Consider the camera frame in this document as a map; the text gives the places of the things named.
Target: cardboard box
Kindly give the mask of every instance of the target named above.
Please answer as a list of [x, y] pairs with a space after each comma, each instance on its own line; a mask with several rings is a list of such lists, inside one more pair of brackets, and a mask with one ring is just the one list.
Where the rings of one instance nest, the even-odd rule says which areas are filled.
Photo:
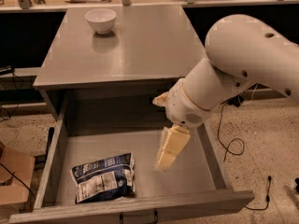
[[[0, 142], [0, 163], [5, 165], [10, 172], [14, 173], [16, 177], [30, 188], [35, 168], [35, 158], [6, 147]], [[0, 165], [0, 182], [6, 182], [10, 178], [11, 174]], [[1, 205], [26, 203], [28, 196], [29, 190], [13, 177], [10, 185], [0, 186], [0, 208]]]

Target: drawer handle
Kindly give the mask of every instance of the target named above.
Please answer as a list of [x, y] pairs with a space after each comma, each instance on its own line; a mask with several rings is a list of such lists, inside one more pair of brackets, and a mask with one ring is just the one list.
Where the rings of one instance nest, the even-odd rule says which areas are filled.
[[[158, 223], [158, 211], [155, 210], [154, 212], [154, 220], [151, 223], [146, 223], [146, 224], [157, 224]], [[123, 215], [120, 214], [120, 224], [123, 224]]]

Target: drawer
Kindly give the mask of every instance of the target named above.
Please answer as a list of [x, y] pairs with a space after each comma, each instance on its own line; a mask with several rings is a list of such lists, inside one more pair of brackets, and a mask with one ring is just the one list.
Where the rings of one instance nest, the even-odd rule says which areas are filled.
[[[171, 124], [151, 103], [156, 94], [96, 93], [66, 91], [34, 211], [11, 216], [10, 223], [157, 223], [235, 213], [253, 200], [252, 191], [232, 188], [207, 122], [192, 131], [173, 166], [160, 172], [161, 131]], [[135, 157], [135, 196], [75, 204], [70, 169], [125, 152]]]

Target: gray tabletop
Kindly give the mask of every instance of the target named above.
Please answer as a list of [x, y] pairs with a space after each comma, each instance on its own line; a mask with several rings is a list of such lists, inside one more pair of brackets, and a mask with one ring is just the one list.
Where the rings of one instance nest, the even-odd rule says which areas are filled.
[[203, 45], [180, 5], [108, 8], [117, 20], [107, 35], [98, 35], [85, 20], [94, 7], [66, 11], [35, 87], [184, 77], [201, 60]]

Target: black panel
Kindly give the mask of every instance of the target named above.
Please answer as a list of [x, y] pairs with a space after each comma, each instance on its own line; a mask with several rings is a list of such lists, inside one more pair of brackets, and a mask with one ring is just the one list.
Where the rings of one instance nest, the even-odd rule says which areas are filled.
[[0, 66], [40, 67], [65, 12], [0, 14]]
[[210, 27], [219, 19], [233, 15], [245, 14], [257, 18], [287, 37], [299, 43], [299, 4], [262, 5], [236, 7], [185, 7], [190, 22], [202, 43]]

